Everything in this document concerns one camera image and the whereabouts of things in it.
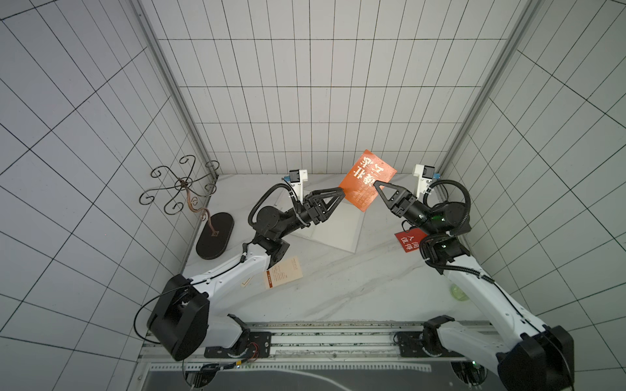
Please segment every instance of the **white marble surface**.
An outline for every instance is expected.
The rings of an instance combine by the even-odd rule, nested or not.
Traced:
[[[343,176],[309,175],[305,188],[336,187]],[[212,213],[229,212],[235,219],[227,251],[207,261],[193,249],[183,274],[203,273],[240,254],[241,244],[254,235],[247,223],[250,209],[278,182],[280,175],[221,175],[208,207]],[[410,174],[398,174],[392,182],[414,188]],[[273,205],[278,192],[264,205]],[[450,295],[452,283],[426,266],[418,251],[404,252],[394,236],[401,221],[380,199],[374,200],[354,254],[287,235],[284,239],[291,246],[283,259],[297,256],[304,277],[266,290],[263,277],[254,276],[246,287],[212,302],[211,311],[234,313],[245,322],[425,321],[444,314],[457,320],[485,320],[473,303],[458,302]]]

